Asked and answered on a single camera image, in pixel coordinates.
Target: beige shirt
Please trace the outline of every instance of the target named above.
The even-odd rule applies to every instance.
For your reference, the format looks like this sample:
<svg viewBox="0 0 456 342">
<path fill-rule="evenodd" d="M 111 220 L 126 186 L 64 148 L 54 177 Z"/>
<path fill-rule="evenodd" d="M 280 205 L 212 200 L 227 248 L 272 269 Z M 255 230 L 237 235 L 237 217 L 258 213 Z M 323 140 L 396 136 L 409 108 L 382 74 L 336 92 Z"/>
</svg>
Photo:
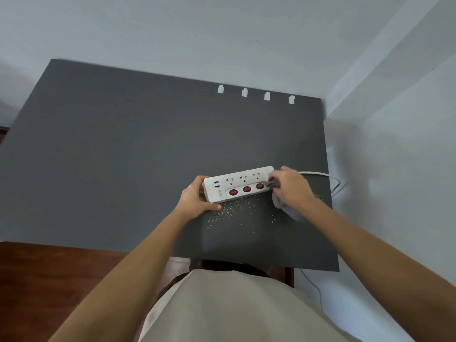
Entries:
<svg viewBox="0 0 456 342">
<path fill-rule="evenodd" d="M 279 281 L 238 271 L 193 270 L 157 301 L 140 341 L 359 340 Z"/>
</svg>

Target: person's right arm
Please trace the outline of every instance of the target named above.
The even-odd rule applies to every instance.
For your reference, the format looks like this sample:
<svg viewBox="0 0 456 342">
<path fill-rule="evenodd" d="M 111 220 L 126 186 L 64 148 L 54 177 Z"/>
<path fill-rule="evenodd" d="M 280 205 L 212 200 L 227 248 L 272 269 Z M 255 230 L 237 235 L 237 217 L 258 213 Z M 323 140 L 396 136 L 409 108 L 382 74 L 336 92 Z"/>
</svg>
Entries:
<svg viewBox="0 0 456 342">
<path fill-rule="evenodd" d="M 379 304 L 416 341 L 456 341 L 456 287 L 317 199 L 297 171 L 282 167 L 274 193 L 334 245 Z"/>
</svg>

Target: gray table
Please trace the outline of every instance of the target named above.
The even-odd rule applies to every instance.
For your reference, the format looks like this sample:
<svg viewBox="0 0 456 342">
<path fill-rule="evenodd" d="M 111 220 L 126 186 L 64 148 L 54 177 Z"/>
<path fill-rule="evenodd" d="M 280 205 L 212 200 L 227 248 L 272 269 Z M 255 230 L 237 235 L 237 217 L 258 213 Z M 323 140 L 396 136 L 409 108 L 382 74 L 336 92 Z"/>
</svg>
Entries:
<svg viewBox="0 0 456 342">
<path fill-rule="evenodd" d="M 322 103 L 52 60 L 0 147 L 1 240 L 131 251 L 197 175 L 328 172 Z M 307 177 L 331 206 L 328 178 Z M 185 226 L 175 256 L 338 271 L 332 245 L 271 194 Z"/>
</svg>

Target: power strip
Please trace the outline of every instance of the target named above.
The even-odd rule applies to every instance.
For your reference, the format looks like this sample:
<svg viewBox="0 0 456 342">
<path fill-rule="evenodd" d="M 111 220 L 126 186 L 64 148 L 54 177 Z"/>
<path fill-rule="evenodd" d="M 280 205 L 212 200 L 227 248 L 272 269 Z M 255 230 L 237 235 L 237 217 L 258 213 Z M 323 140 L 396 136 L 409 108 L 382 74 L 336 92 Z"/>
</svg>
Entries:
<svg viewBox="0 0 456 342">
<path fill-rule="evenodd" d="M 202 187 L 206 200 L 210 203 L 221 203 L 268 191 L 266 183 L 273 170 L 274 168 L 269 166 L 205 178 Z"/>
</svg>

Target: person's left arm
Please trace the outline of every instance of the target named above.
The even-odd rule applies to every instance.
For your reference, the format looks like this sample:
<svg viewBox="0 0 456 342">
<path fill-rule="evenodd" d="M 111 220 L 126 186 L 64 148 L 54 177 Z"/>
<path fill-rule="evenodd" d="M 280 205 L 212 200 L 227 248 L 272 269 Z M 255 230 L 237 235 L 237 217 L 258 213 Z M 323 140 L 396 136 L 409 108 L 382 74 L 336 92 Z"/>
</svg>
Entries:
<svg viewBox="0 0 456 342">
<path fill-rule="evenodd" d="M 198 176 L 182 191 L 173 212 L 87 295 L 49 342 L 133 340 L 182 227 L 221 208 L 199 198 L 206 177 Z"/>
</svg>

